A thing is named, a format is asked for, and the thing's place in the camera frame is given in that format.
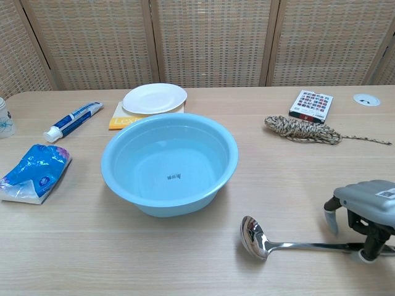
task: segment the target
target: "stainless steel ladle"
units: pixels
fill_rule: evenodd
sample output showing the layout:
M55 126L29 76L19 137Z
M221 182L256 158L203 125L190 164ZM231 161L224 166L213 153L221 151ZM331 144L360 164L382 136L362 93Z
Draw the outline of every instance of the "stainless steel ladle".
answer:
M306 242L270 242L258 222L250 217L245 216L240 226L241 242L247 251L254 257L266 261L269 254L275 250L281 249L303 249L303 250L321 250L335 252L358 252L364 247L364 243L355 242L348 244L319 244ZM395 256L395 247L385 245L380 255Z

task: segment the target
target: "toothpaste tube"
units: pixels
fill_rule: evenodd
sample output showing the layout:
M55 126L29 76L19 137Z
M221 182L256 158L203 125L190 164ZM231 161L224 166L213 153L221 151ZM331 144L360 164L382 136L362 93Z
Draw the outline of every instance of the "toothpaste tube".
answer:
M66 137L73 130L82 125L85 121L93 116L97 111L103 107L103 103L92 102L76 109L74 112L68 114L66 117L55 123L49 131L44 133L44 138L50 143Z

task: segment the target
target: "twine rope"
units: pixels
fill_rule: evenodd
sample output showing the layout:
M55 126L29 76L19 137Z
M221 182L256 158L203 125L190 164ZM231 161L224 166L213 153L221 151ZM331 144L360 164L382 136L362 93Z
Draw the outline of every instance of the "twine rope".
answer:
M267 117L265 119L265 124L281 137L285 137L293 142L336 145L344 138L375 142L383 145L392 145L391 142L368 137L342 136L327 125L285 118L281 115Z

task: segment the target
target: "white cup with blue pattern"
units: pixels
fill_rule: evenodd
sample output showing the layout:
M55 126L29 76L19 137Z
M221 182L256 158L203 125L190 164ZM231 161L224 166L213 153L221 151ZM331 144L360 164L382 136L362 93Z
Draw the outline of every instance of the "white cup with blue pattern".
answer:
M7 109L6 102L0 97L0 138L11 137L16 131L15 123Z

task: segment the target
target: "tissue packet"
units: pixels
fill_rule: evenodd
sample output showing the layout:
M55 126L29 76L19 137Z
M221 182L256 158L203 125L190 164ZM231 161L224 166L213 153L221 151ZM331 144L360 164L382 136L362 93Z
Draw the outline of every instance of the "tissue packet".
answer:
M18 165L0 179L0 200L41 205L71 159L64 148L33 145Z

